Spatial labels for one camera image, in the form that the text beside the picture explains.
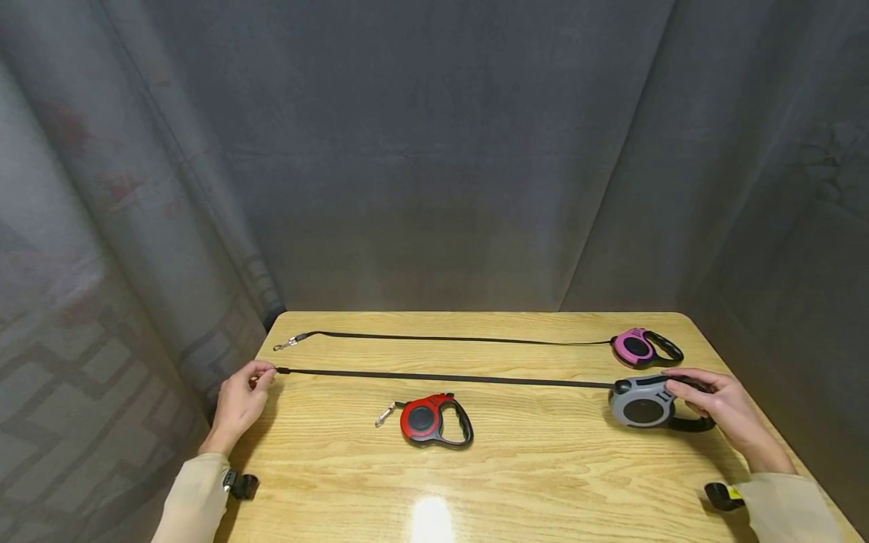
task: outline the wood grain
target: wood grain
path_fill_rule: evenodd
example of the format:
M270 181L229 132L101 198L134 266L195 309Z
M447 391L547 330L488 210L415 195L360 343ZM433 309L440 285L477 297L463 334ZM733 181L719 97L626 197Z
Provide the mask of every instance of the wood grain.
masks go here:
M727 372L693 323L669 313L286 313L259 358L291 368L610 382L638 373L607 346L323 336L280 352L272 346L318 329L599 341L631 327L673 340L686 367ZM439 392L455 393L468 411L476 434L468 450L411 447L398 413L374 428L391 401ZM217 540L231 543L756 540L745 509L719 514L700 498L707 482L748 478L720 432L622 427L606 390L278 376L232 461L261 486L252 502L230 501ZM846 540L860 541L835 513Z

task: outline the black leash tape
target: black leash tape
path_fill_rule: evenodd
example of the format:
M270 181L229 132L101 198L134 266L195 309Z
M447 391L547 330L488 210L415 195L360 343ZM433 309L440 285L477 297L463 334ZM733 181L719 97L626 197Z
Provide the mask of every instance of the black leash tape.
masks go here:
M509 340L496 337L460 337L450 335L385 335L385 334L352 334L350 332L325 332L323 330L315 330L314 332L305 332L304 334L294 335L282 345L275 345L274 350L292 347L302 340L306 340L312 335L326 335L328 337L340 338L356 338L363 340L411 340L411 341L484 341L486 343L513 343L521 345L557 345L561 347L582 347L585 345L608 345L613 340L606 341L583 341L579 343L560 343L558 341L537 341L537 340Z
M279 374L331 375L333 377L363 377L369 379L415 379L418 381L458 381L470 383L491 383L496 385L537 385L540 387L577 387L606 388L612 383L594 381L559 381L553 379L515 379L513 377L480 377L477 375L449 374L395 374L390 372L345 371L340 369L294 369L278 368Z

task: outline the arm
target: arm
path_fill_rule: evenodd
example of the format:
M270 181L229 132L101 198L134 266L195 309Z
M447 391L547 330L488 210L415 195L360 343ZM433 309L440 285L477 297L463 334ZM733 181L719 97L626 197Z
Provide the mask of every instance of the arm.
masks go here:
M211 543L226 511L223 477L229 453L260 417L275 378L275 367L252 361L223 382L214 425L199 456L184 462L163 505L151 543Z
M706 394L679 381L667 382L667 390L691 409L711 416L733 448L745 457L752 479L737 489L746 501L758 540L841 541L818 486L797 475L787 451L766 429L739 381L702 369L674 368L664 373L690 377L711 390Z

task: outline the fabric backdrop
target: fabric backdrop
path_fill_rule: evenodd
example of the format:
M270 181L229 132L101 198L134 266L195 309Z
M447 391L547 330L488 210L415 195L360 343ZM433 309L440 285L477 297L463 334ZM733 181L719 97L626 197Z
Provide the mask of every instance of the fabric backdrop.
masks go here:
M687 312L866 534L868 29L0 1L0 540L147 541L284 306Z

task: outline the beige sleeve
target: beige sleeve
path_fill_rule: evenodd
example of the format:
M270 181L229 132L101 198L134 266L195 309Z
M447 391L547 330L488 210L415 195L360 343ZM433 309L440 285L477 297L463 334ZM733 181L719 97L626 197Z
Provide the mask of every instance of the beige sleeve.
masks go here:
M222 454L200 454L184 462L151 543L212 543L226 512L222 483L228 470Z
M760 543L842 541L818 485L798 475L755 473L735 485Z

